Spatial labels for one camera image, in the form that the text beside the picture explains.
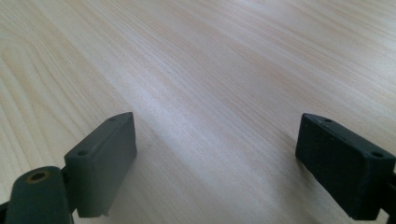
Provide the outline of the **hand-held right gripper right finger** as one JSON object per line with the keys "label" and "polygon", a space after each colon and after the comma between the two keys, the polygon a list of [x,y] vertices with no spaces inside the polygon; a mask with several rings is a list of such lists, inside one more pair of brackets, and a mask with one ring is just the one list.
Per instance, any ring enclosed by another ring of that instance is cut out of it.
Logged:
{"label": "hand-held right gripper right finger", "polygon": [[396,221],[396,156],[334,120],[302,114],[296,158],[355,220]]}

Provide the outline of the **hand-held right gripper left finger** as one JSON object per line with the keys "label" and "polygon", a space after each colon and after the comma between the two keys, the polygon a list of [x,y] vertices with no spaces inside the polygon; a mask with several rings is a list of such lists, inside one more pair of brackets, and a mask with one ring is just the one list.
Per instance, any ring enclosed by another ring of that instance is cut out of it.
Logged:
{"label": "hand-held right gripper left finger", "polygon": [[65,156],[69,202],[80,217],[106,216],[136,157],[134,114],[105,120]]}

